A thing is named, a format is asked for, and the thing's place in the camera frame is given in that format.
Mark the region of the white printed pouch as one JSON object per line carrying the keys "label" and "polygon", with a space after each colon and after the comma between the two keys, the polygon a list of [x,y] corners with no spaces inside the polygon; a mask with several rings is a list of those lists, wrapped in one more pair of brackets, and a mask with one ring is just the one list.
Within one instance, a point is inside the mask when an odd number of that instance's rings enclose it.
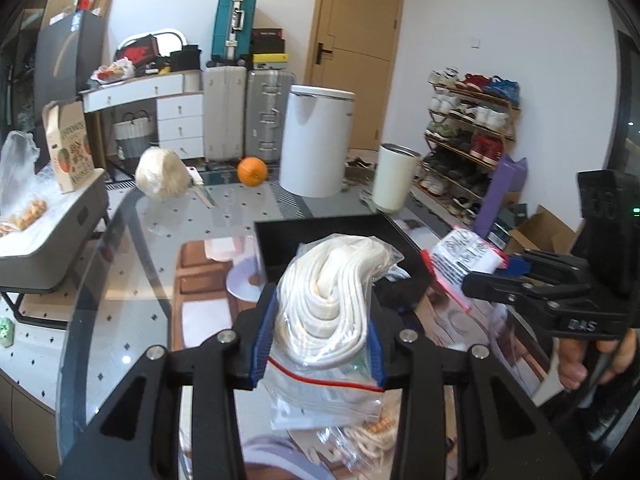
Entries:
{"label": "white printed pouch", "polygon": [[493,274],[506,268],[506,255],[473,231],[452,229],[432,249],[423,249],[422,259],[435,283],[463,311],[471,311],[473,300],[462,292],[463,279],[471,272]]}

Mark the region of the black cardboard box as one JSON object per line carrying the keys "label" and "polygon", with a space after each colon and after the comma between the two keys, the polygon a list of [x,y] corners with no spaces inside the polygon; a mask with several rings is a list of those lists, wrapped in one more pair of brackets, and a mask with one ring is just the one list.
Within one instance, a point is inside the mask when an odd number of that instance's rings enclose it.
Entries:
{"label": "black cardboard box", "polygon": [[382,214],[255,224],[267,281],[286,304],[303,304],[322,318],[341,306],[381,306],[408,312],[433,278],[413,243]]}

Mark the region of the clear bag of cord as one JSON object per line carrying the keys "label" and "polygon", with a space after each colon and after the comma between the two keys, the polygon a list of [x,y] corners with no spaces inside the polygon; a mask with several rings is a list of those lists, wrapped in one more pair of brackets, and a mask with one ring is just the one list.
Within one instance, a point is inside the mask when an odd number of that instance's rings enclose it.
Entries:
{"label": "clear bag of cord", "polygon": [[315,465],[337,479],[388,479],[398,425],[389,417],[344,428],[291,430],[290,437]]}

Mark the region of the brown cardboard box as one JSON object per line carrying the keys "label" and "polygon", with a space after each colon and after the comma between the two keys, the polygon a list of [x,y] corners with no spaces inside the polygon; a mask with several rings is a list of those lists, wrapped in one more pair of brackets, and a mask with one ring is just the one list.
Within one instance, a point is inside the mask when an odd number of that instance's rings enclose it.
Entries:
{"label": "brown cardboard box", "polygon": [[561,219],[542,205],[520,226],[510,232],[506,253],[538,252],[566,255],[572,248],[576,233]]}

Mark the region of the orange fruit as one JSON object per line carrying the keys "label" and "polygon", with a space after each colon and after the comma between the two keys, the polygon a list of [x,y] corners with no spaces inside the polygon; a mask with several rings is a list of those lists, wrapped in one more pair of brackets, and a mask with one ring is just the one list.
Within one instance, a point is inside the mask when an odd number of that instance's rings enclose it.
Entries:
{"label": "orange fruit", "polygon": [[236,167],[236,174],[242,185],[249,188],[256,188],[268,178],[268,167],[266,163],[257,157],[245,157]]}

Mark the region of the wooden shoe rack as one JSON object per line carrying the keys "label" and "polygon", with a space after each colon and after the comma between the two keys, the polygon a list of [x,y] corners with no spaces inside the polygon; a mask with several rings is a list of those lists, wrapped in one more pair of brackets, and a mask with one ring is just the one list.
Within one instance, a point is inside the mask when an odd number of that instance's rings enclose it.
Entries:
{"label": "wooden shoe rack", "polygon": [[499,75],[433,70],[420,189],[470,226],[480,214],[499,162],[516,142],[521,87]]}

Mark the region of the cream cylindrical cup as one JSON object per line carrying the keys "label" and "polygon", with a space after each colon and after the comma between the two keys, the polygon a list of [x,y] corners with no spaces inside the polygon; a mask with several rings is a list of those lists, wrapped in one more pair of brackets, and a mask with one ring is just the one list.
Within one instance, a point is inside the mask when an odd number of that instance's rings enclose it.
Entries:
{"label": "cream cylindrical cup", "polygon": [[409,194],[421,155],[395,143],[383,143],[378,150],[372,203],[377,210],[394,214],[402,209]]}

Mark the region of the white electric kettle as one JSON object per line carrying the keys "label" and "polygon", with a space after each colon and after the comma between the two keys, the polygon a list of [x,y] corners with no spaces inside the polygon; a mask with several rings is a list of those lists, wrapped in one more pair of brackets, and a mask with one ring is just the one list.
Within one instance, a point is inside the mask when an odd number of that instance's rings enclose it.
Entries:
{"label": "white electric kettle", "polygon": [[352,134],[352,92],[294,84],[288,95],[279,183],[307,198],[341,192]]}

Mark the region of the woven basket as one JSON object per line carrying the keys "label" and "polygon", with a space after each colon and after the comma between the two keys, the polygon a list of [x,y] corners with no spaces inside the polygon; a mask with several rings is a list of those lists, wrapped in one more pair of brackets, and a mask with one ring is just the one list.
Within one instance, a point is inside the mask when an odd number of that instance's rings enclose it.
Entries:
{"label": "woven basket", "polygon": [[113,130],[120,160],[139,158],[153,141],[152,120],[145,110],[123,114],[122,120],[114,123]]}

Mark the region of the grey side table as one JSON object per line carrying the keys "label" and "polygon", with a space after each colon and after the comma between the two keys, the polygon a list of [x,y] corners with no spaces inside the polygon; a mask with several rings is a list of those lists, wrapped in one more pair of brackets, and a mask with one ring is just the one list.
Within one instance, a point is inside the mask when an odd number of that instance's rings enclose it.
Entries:
{"label": "grey side table", "polygon": [[21,314],[21,303],[27,295],[53,294],[66,280],[79,284],[75,264],[96,227],[108,222],[106,172],[92,170],[80,188],[66,194],[52,182],[42,195],[44,214],[1,239],[1,298],[21,324],[66,330],[63,320]]}

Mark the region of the silver suitcase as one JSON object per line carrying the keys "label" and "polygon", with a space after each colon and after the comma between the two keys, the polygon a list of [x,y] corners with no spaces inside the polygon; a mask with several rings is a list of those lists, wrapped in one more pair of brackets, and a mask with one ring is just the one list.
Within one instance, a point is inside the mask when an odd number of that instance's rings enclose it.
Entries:
{"label": "silver suitcase", "polygon": [[251,70],[247,75],[244,154],[267,164],[281,158],[288,95],[295,75],[288,70]]}

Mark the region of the white suitcase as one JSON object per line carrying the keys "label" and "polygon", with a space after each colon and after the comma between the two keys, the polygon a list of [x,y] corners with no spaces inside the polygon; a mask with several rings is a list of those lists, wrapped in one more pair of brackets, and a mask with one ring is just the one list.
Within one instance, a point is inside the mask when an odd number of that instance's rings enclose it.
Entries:
{"label": "white suitcase", "polygon": [[246,68],[209,67],[204,74],[203,136],[208,162],[243,155]]}

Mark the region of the white drawer desk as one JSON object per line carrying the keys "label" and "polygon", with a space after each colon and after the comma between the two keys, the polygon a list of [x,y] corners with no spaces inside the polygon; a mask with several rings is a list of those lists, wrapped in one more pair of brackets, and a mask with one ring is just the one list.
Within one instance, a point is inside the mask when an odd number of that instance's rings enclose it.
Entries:
{"label": "white drawer desk", "polygon": [[78,94],[84,109],[96,166],[131,171],[138,159],[120,160],[113,125],[125,113],[145,110],[151,117],[151,145],[172,148],[181,158],[204,156],[203,84],[199,70],[134,78]]}

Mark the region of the orange fruit carton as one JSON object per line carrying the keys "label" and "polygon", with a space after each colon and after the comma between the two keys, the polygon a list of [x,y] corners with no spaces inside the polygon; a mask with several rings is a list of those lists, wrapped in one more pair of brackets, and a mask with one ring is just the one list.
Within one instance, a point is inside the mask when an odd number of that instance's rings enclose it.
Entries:
{"label": "orange fruit carton", "polygon": [[63,194],[74,192],[94,170],[82,103],[50,102],[43,107],[42,123],[58,187]]}

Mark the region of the clear bag of snacks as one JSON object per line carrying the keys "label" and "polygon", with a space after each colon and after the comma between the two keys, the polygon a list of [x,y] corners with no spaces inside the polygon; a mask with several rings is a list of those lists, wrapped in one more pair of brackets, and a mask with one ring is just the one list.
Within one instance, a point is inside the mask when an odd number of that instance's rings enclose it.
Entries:
{"label": "clear bag of snacks", "polygon": [[1,236],[23,232],[48,210],[38,193],[40,148],[31,133],[11,131],[1,149]]}

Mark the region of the wooden door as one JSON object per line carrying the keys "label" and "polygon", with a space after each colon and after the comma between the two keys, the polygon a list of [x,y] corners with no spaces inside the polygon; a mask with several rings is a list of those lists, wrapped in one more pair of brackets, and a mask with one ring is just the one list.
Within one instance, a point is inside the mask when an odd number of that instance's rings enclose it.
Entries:
{"label": "wooden door", "polygon": [[304,81],[355,95],[349,146],[381,142],[404,0],[316,0]]}

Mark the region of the teal suitcase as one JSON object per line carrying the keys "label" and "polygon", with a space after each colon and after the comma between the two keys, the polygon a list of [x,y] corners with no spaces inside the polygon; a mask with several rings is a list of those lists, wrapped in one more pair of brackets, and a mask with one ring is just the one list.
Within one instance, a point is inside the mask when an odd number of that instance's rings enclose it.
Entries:
{"label": "teal suitcase", "polygon": [[218,0],[208,67],[250,62],[257,0]]}

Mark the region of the red black bag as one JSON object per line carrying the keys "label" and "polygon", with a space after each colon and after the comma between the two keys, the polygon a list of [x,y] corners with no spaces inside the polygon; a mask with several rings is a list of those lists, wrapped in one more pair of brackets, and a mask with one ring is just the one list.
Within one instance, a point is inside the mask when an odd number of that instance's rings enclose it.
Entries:
{"label": "red black bag", "polygon": [[139,67],[153,62],[159,55],[156,37],[146,35],[130,40],[119,47],[114,54],[114,60],[128,58],[134,66]]}

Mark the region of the black refrigerator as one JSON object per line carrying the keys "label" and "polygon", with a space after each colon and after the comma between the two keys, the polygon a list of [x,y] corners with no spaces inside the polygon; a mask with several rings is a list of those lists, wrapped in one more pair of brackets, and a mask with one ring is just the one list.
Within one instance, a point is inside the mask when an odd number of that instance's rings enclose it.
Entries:
{"label": "black refrigerator", "polygon": [[68,101],[88,88],[101,65],[105,20],[79,11],[44,28],[38,36],[35,73],[35,114],[53,101]]}

